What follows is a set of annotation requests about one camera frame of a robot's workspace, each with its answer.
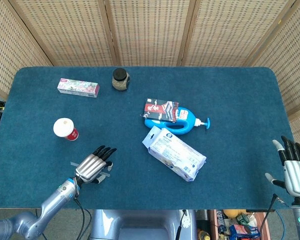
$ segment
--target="white pump nozzle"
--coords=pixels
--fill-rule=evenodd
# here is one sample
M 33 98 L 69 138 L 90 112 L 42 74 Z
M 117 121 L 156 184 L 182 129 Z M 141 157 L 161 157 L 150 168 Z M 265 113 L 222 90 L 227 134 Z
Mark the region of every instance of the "white pump nozzle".
M 196 118 L 195 119 L 195 122 L 194 122 L 194 126 L 198 127 L 200 125 L 204 125 L 205 123 L 202 122 L 199 118 Z

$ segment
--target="pink box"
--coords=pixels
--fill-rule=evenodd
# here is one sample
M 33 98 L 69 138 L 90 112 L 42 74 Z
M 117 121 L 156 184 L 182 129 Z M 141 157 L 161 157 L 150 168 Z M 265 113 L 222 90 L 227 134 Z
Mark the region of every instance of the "pink box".
M 89 81 L 78 81 L 61 78 L 57 89 L 62 94 L 73 94 L 96 98 L 99 92 L 99 84 Z

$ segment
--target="snack package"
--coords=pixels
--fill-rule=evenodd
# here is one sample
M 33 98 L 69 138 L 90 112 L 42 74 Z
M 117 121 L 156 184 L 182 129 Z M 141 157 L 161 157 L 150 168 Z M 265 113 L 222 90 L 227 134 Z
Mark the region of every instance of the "snack package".
M 142 143 L 152 156 L 187 182 L 195 180 L 207 159 L 166 128 L 154 126 Z
M 175 123 L 177 121 L 178 106 L 179 103 L 176 101 L 147 98 L 143 117 L 145 119 Z
M 216 218 L 218 222 L 218 233 L 224 233 L 227 231 L 226 224 L 225 224 L 225 218 L 222 210 L 216 211 Z
M 256 239 L 260 236 L 258 228 L 253 226 L 243 226 L 234 224 L 230 226 L 231 237 Z

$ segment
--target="bottle label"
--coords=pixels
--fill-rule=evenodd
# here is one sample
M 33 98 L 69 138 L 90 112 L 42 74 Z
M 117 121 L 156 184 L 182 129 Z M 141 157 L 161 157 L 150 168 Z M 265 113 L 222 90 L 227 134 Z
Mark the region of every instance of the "bottle label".
M 179 119 L 187 120 L 187 118 L 188 118 L 188 111 L 181 109 L 179 114 Z
M 70 133 L 65 138 L 70 140 L 70 141 L 74 141 L 78 138 L 78 136 L 79 136 L 78 130 L 74 127 L 72 133 Z

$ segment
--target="white cup lid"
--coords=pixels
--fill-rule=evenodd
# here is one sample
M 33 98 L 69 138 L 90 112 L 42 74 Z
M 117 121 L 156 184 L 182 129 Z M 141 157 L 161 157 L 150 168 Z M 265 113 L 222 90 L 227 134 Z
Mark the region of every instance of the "white cup lid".
M 59 118 L 53 125 L 53 131 L 58 137 L 69 136 L 74 130 L 74 122 L 69 118 Z

